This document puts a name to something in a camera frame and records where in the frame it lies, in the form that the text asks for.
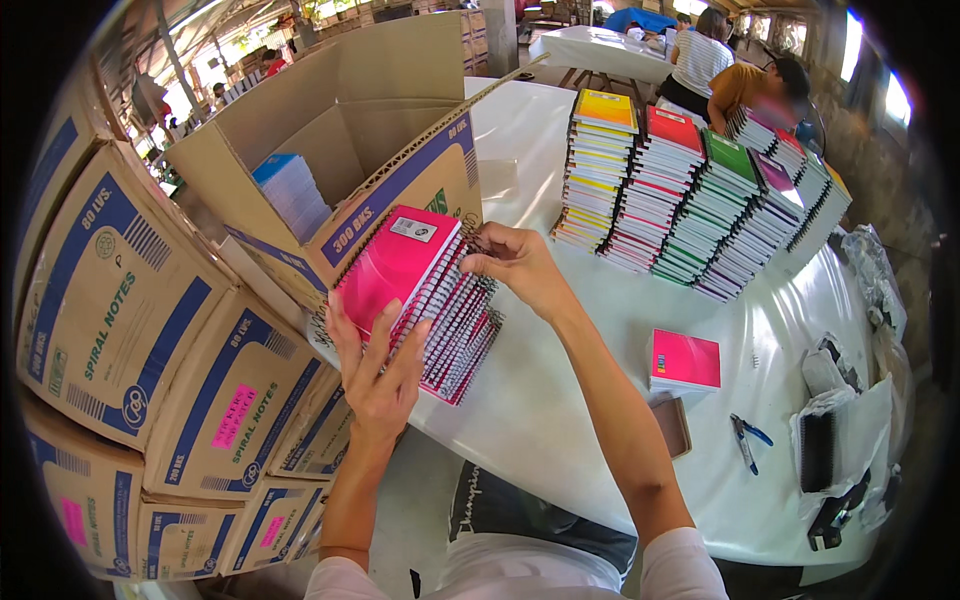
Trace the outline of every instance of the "stack of notebooks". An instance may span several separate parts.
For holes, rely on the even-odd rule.
[[[754,166],[742,144],[703,130],[707,161],[677,215],[650,272],[693,285],[730,235],[750,199],[760,191]]]
[[[503,323],[490,309],[495,282],[458,269],[469,252],[458,219],[398,206],[336,285],[365,344],[383,308],[394,298],[403,302],[391,327],[391,354],[414,325],[433,319],[420,388],[455,406]]]
[[[827,172],[827,167],[813,151],[804,148],[804,155],[806,157],[804,169],[794,181],[797,193],[800,194],[800,198],[806,207],[804,222],[795,234],[797,239],[803,237],[804,228],[807,228],[807,225],[819,214],[833,183],[833,179]]]
[[[564,210],[551,236],[596,252],[613,223],[639,132],[629,96],[582,89],[570,114]]]
[[[696,290],[721,302],[740,295],[803,222],[804,204],[782,165],[748,149],[759,174],[760,194],[697,280]]]
[[[650,270],[673,225],[677,205],[705,160],[697,127],[687,116],[648,107],[610,239],[601,255],[635,272]]]
[[[301,244],[310,241],[333,213],[300,155],[270,155],[253,170],[263,195]]]
[[[740,105],[727,121],[727,136],[744,146],[768,152],[777,139],[773,126],[760,118],[756,111]]]
[[[783,165],[790,175],[790,180],[796,183],[797,176],[804,169],[806,154],[804,147],[792,133],[787,130],[777,130],[777,143],[774,144],[769,157]]]
[[[654,329],[650,355],[650,398],[669,393],[694,401],[720,391],[720,345],[682,333]]]

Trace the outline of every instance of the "person's left hand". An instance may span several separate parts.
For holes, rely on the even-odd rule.
[[[387,370],[379,374],[390,354],[390,328],[402,308],[400,300],[393,299],[373,320],[366,352],[356,325],[344,311],[339,292],[331,290],[327,301],[330,308],[326,311],[326,331],[340,355],[347,404],[356,415],[351,439],[355,443],[393,447],[420,395],[423,343],[433,322],[428,319],[418,323]]]

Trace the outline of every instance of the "woman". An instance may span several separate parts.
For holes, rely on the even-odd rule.
[[[670,56],[677,68],[660,86],[660,95],[709,122],[709,82],[733,64],[733,53],[723,43],[726,38],[727,19],[713,8],[700,15],[696,31],[677,32]]]

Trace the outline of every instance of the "white shirt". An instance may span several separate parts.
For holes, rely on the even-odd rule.
[[[673,79],[677,83],[709,98],[713,94],[709,83],[717,74],[733,65],[730,48],[721,42],[685,30],[679,32],[674,44],[680,48]]]
[[[462,536],[447,547],[437,591],[422,600],[614,600],[612,564],[576,548],[507,534]],[[410,590],[404,590],[403,596]],[[387,600],[359,564],[320,561],[304,600]],[[691,527],[659,536],[643,551],[641,600],[728,600],[723,579]]]

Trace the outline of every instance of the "blue tarp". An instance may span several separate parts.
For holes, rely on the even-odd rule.
[[[627,33],[627,27],[636,21],[636,24],[645,30],[659,32],[667,25],[677,26],[677,19],[644,9],[621,9],[607,17],[604,29],[610,29],[621,34]]]

